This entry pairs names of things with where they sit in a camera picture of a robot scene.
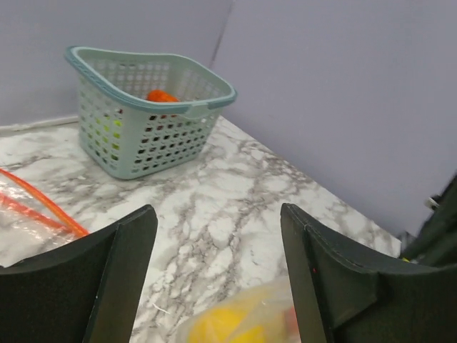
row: white wall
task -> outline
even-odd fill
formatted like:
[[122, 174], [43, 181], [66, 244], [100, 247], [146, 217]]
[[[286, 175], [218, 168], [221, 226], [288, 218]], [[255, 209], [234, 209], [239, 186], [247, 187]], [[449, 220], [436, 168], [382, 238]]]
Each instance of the white wall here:
[[209, 64], [231, 0], [0, 3], [0, 126], [76, 111], [70, 45], [173, 52]]
[[238, 0], [215, 70], [235, 124], [392, 232], [457, 162], [457, 1]]

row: marble countertop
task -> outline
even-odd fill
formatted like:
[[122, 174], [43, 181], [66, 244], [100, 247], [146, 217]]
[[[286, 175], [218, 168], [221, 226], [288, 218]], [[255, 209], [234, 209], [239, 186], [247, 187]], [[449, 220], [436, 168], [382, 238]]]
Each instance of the marble countertop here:
[[0, 166], [27, 180], [93, 232], [144, 204], [159, 230], [131, 342], [170, 342], [177, 325], [241, 288], [285, 274], [279, 211], [299, 205], [380, 252], [400, 242], [219, 119], [196, 160], [123, 182], [79, 147], [76, 125], [0, 138]]

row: plastic basket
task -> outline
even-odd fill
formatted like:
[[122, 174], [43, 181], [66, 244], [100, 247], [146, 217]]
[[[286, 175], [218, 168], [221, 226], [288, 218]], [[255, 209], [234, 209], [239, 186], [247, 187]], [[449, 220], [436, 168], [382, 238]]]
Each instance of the plastic basket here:
[[[79, 72], [81, 146], [119, 179], [196, 158], [222, 109], [236, 99], [229, 83], [178, 55], [73, 46], [65, 57]], [[180, 102], [144, 100], [153, 89]]]

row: orange strap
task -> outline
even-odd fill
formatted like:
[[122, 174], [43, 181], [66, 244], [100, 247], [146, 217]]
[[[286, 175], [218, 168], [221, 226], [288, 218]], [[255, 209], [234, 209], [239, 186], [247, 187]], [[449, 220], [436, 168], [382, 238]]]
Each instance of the orange strap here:
[[56, 217], [59, 218], [77, 237], [83, 237], [83, 236], [87, 236], [89, 234], [89, 232], [85, 228], [83, 228], [81, 225], [79, 225], [77, 222], [75, 222], [75, 220], [73, 218], [71, 218], [60, 207], [58, 207], [55, 203], [53, 203], [50, 200], [50, 198], [48, 198], [46, 195], [41, 193], [38, 189], [33, 187], [31, 184], [29, 184], [28, 182], [25, 182], [23, 179], [18, 178], [17, 176], [13, 175], [9, 171], [6, 171], [2, 168], [0, 168], [0, 174], [3, 174], [8, 179], [12, 180], [16, 184], [18, 184], [19, 186], [24, 188], [28, 193], [30, 193], [30, 195], [32, 195], [35, 199], [40, 201], [52, 213], [54, 213], [56, 215]]

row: transparent plastic bag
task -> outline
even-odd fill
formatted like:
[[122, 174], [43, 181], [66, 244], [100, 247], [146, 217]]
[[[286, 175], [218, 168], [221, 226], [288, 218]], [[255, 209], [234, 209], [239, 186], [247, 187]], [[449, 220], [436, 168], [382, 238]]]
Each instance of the transparent plastic bag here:
[[32, 185], [0, 169], [1, 267], [9, 267], [87, 234]]
[[188, 319], [176, 343], [300, 343], [288, 277], [243, 290]]

